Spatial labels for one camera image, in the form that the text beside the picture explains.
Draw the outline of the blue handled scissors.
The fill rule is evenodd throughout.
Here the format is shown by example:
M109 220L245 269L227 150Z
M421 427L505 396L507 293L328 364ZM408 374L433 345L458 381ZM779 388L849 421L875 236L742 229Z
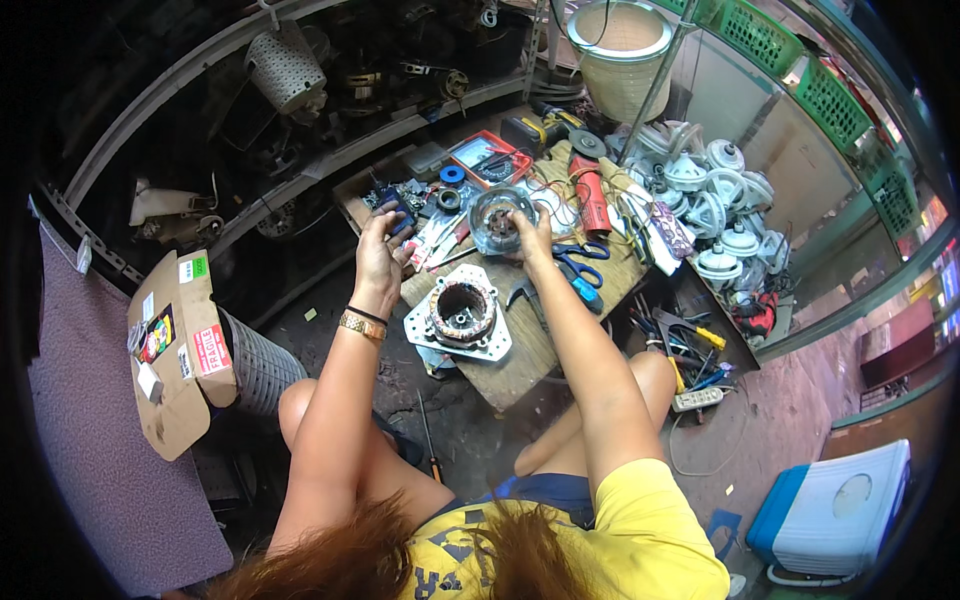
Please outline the blue handled scissors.
M586 241L582 244L553 243L551 255L560 264L568 267L576 278L583 280L594 289L602 287L604 277L589 261L611 258L611 252L605 244L596 241Z

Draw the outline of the patterned fabric pouch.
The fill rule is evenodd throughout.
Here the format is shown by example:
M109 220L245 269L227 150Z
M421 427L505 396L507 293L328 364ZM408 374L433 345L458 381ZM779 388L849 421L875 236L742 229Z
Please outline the patterned fabric pouch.
M695 237L690 236L686 226L678 221L665 202L655 200L652 203L650 219L672 258L681 260L694 254Z

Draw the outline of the wooden work board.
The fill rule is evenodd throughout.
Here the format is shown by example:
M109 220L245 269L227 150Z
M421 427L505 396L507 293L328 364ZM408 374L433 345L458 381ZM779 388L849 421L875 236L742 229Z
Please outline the wooden work board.
M613 232L605 244L610 251L610 258L584 260L604 279L598 290L604 301L604 309L598 320L608 318L625 298L633 294L649 271L622 235ZM408 314L429 295L437 278L452 273L462 264L483 268L487 278L497 288L499 306L511 345L498 361L461 356L454 358L454 364L494 409L503 412L519 402L544 378L556 376L559 372L556 351L529 302L518 298L510 308L506 307L511 286L524 277L524 270L517 263L488 259L479 253L472 253L439 267L437 273L422 270L412 274L401 284L397 310L402 324L398 334L404 337L405 326L414 325Z

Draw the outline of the grey mesh basket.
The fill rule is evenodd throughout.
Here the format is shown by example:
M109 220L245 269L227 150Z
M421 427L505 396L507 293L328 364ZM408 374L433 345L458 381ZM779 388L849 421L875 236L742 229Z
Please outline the grey mesh basket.
M260 418L275 418L280 399L294 383L307 378L303 364L289 350L269 340L218 307L225 327L237 385L237 407Z

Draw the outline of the pile of white gearbox pulleys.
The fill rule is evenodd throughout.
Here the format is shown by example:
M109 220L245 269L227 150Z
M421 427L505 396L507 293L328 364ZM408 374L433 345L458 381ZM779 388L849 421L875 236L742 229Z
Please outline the pile of white gearbox pulleys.
M690 266L729 306L790 288L791 243L768 228L775 190L765 174L747 169L733 141L703 139L703 126L666 121L643 125L630 151L630 129L606 138L619 167L602 163L602 185L613 230L639 261L672 277ZM651 222L654 201L672 210L690 232L694 253L674 259Z

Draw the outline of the round metal motor housing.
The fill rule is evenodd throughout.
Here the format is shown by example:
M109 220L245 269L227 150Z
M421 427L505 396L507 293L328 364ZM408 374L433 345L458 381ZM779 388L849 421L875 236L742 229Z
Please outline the round metal motor housing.
M539 214L533 204L526 189L503 184L473 198L467 211L467 223L477 251L485 257L517 253L522 243L510 213L518 211L536 226Z

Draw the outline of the green plastic basket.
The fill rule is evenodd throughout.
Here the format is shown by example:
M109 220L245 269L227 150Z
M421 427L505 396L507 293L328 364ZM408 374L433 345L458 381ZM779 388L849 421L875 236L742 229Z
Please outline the green plastic basket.
M846 84L810 56L795 99L840 152L856 145L873 122Z
M796 34L747 0L699 0L693 18L773 79L786 78L805 50Z
M921 212L905 162L872 128L858 141L855 159L854 171L891 240L896 243L913 233L920 223Z

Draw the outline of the person's legs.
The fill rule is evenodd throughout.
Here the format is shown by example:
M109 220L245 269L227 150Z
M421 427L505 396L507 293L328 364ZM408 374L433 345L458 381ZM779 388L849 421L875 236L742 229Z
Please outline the person's legs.
M628 364L642 391L654 432L659 438L674 394L673 369L666 357L653 352L636 354ZM297 382L283 394L281 427L292 450L292 457L298 429L316 385L316 380L306 379ZM550 431L524 448L514 468L517 474L524 475L583 475L589 483L586 505L594 507L600 483L621 464L610 469L591 463L578 409L576 404L557 420ZM277 534L286 530L297 536L303 529L339 524L353 514L358 500L379 500L395 493L401 493L405 501L402 514L415 525L461 503L449 487L404 462L391 446L388 436L371 420L364 462L354 488L322 490L318 486L308 486L292 479L290 470Z

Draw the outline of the beige washer tub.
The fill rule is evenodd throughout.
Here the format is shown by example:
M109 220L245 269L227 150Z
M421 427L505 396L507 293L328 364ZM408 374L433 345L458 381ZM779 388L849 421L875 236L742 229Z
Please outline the beige washer tub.
M566 35L579 54L596 109L611 120L635 122L672 41L673 25L638 0L599 0L572 12Z

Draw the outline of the person's right hand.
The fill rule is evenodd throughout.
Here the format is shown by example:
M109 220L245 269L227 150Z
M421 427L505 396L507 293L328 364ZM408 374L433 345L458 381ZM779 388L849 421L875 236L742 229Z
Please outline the person's right hand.
M537 214L536 224L521 210L510 211L510 222L518 233L520 248L503 255L504 258L523 263L523 269L530 278L534 278L547 267L554 266L549 210L539 202L534 202L533 207Z

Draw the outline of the dark blue handheld device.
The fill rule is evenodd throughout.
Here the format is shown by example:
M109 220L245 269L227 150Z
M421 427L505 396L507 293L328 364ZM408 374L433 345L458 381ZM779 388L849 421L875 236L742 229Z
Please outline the dark blue handheld device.
M392 210L401 213L392 229L389 230L391 236L400 234L405 228L414 229L417 222L417 213L411 208L401 192L392 185L375 182L374 194L376 196L376 210L381 210L386 205L393 205Z

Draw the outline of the black pliers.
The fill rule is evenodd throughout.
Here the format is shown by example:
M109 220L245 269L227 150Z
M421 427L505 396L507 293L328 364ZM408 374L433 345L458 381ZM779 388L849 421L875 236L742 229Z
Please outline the black pliers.
M546 314L544 312L542 302L539 297L539 292L529 276L522 277L522 279L517 280L510 287L510 293L508 294L506 300L507 310L511 308L519 296L523 296L526 299L527 303L534 312L534 316L536 317L540 328L549 338L550 329L546 320Z

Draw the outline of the white power strip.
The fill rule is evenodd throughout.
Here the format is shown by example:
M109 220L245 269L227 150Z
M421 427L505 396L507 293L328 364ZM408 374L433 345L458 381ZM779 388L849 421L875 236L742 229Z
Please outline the white power strip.
M676 413L701 411L721 403L726 390L720 387L707 387L700 390L686 390L674 395L671 408Z

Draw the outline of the metal shelf rack with parts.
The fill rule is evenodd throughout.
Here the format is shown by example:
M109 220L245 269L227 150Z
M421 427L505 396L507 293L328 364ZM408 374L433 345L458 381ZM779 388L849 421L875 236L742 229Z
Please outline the metal shelf rack with parts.
M522 95L577 0L106 0L67 62L28 207L84 273L136 287L169 251L229 255L318 221L307 194L438 120ZM294 20L326 75L302 125L250 81Z

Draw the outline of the brown cardboard box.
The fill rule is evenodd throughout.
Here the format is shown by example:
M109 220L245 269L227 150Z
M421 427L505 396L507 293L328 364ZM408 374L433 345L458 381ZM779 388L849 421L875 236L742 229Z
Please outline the brown cardboard box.
M140 426L156 454L178 460L234 405L234 360L212 299L209 254L169 251L127 309L127 353Z

